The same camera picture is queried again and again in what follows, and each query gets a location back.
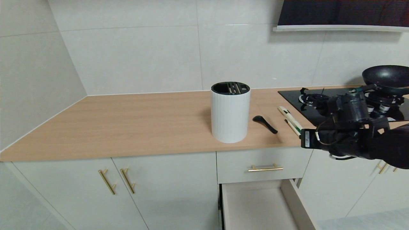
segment black spoon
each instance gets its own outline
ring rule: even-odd
[[[278,131],[276,129],[274,129],[262,116],[257,115],[255,117],[253,117],[253,121],[254,122],[259,122],[264,124],[268,130],[270,130],[272,133],[276,134],[278,133]]]

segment black wok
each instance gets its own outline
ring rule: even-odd
[[[409,94],[409,67],[379,65],[362,72],[365,84],[376,84],[376,90],[390,95]]]

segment drawer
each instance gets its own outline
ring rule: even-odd
[[[225,184],[301,178],[311,153],[311,149],[301,147],[218,151],[217,181]],[[275,169],[274,164],[282,170]]]
[[[222,184],[225,230],[319,230],[291,179]]]

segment wok handle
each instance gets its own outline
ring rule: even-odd
[[[367,85],[367,86],[361,86],[358,88],[353,89],[353,92],[366,92],[368,90],[374,90],[376,89],[378,86],[375,84],[371,84],[371,85]]]

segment white cabinet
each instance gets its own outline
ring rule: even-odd
[[[76,230],[147,230],[111,158],[14,164]]]
[[[379,171],[379,160],[334,160],[328,155],[313,151],[299,186],[316,220],[346,217]]]
[[[311,153],[301,147],[218,151],[217,179],[225,184],[301,178]]]
[[[409,170],[389,166],[375,177],[348,216],[409,207]]]
[[[216,153],[113,158],[149,230],[218,229]]]

